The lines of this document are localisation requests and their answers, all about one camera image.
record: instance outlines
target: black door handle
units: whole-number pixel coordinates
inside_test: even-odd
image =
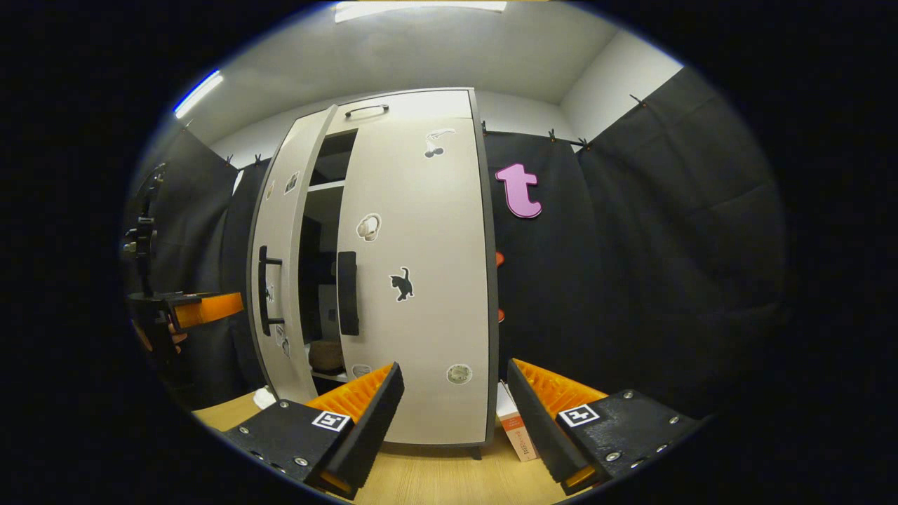
[[[266,293],[266,282],[265,282],[265,267],[268,265],[280,265],[282,264],[281,260],[276,258],[268,257],[269,247],[267,245],[262,245],[259,248],[259,316],[262,320],[262,331],[267,335],[271,336],[271,324],[283,324],[284,319],[275,318],[269,319],[269,305],[268,300],[265,299]]]
[[[363,110],[363,109],[373,109],[374,107],[383,107],[383,111],[384,111],[384,112],[389,112],[389,111],[390,111],[390,106],[387,105],[386,103],[383,103],[383,104],[381,104],[381,105],[368,105],[367,107],[359,107],[358,109],[353,109],[352,111],[347,112],[347,113],[346,113],[346,117],[348,118],[348,117],[351,116],[352,113],[355,112],[355,111],[361,111],[361,110]]]
[[[356,269],[355,251],[337,253],[337,311],[339,332],[344,335],[358,335]]]

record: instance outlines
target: ceiling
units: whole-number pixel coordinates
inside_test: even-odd
[[[327,5],[260,38],[220,67],[224,81],[182,120],[211,145],[279,112],[361,93],[470,86],[557,104],[618,30],[561,2],[333,16]]]

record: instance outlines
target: fluorescent light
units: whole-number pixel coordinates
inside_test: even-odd
[[[212,74],[209,74],[209,77],[203,79],[202,83],[199,83],[199,86],[193,88],[193,91],[187,95],[187,98],[181,100],[177,107],[174,108],[174,117],[181,119],[184,117],[184,114],[187,114],[187,111],[193,109],[193,106],[197,104],[204,96],[207,95],[212,88],[218,86],[224,78],[221,76],[221,73],[216,70]]]
[[[466,7],[501,13],[506,4],[507,2],[340,2],[334,6],[334,22],[415,7]]]

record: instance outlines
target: white box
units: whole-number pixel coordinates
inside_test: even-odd
[[[499,382],[496,393],[496,415],[502,423],[511,445],[515,448],[517,456],[521,461],[530,461],[540,457],[536,452],[533,441],[527,433],[524,426],[524,420],[521,419],[520,412],[517,411],[515,400],[512,399],[508,386],[504,382]]]

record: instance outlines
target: black fabric backdrop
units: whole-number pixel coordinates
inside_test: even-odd
[[[252,213],[271,159],[242,168],[243,176],[231,197],[227,217],[224,220],[224,236],[221,247],[221,289],[225,293],[240,292],[244,305],[248,304],[246,262],[250,246]],[[246,313],[228,318],[228,334],[231,335],[236,359],[248,393],[265,385],[265,377],[252,342],[250,320]]]
[[[762,366],[780,320],[783,210],[752,135],[694,71],[644,102],[577,153],[601,267],[589,384],[703,416]]]
[[[150,208],[157,230],[151,286],[156,292],[219,292],[225,218],[237,171],[183,128],[169,128],[154,144],[137,176],[139,184],[154,166],[167,163]],[[135,225],[136,216],[129,208],[125,229]],[[124,267],[128,292],[139,291],[133,262]],[[177,369],[185,379],[172,393],[185,408],[205,408],[247,391],[228,334],[231,320],[241,318],[245,315],[191,328],[179,344]]]
[[[509,358],[548,368],[592,384],[596,281],[595,223],[577,158],[567,142],[518,133],[489,132],[484,138],[489,165],[498,267],[499,377]],[[505,184],[496,172],[523,164],[537,177],[528,186],[542,210],[523,219],[508,209]]]

